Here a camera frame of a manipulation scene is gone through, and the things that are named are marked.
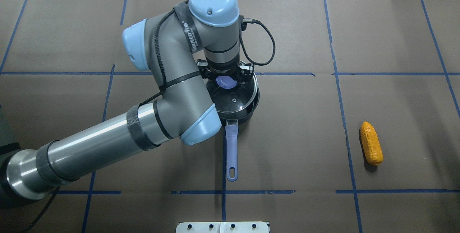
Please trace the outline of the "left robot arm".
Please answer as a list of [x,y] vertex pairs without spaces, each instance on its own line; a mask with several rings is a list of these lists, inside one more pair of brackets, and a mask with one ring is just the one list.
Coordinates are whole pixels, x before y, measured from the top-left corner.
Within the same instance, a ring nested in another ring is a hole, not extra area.
[[220,131],[217,103],[194,54],[209,71],[235,77],[240,68],[238,0],[184,0],[122,32],[128,58],[149,71],[156,91],[125,113],[66,138],[1,155],[1,208],[29,205],[59,187],[143,151],[179,139],[194,145]]

